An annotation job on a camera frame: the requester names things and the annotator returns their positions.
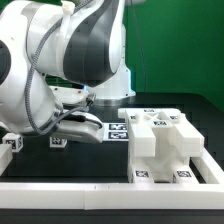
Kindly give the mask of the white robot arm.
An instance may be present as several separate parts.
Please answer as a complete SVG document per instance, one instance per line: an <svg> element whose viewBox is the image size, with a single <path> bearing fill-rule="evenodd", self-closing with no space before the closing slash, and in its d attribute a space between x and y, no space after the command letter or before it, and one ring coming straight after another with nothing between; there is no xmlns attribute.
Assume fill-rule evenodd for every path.
<svg viewBox="0 0 224 224"><path fill-rule="evenodd" d="M24 137L100 143L102 122L83 106L67 111L43 76L96 87L119 71L127 0L13 0L0 13L0 122Z"/></svg>

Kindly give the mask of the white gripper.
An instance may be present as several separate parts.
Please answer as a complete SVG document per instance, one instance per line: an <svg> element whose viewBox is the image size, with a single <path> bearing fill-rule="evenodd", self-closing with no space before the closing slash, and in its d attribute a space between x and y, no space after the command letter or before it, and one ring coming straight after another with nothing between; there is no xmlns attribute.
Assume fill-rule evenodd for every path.
<svg viewBox="0 0 224 224"><path fill-rule="evenodd" d="M104 137L104 125L93 114L74 112L57 125L56 131L51 136L82 143L101 143Z"/></svg>

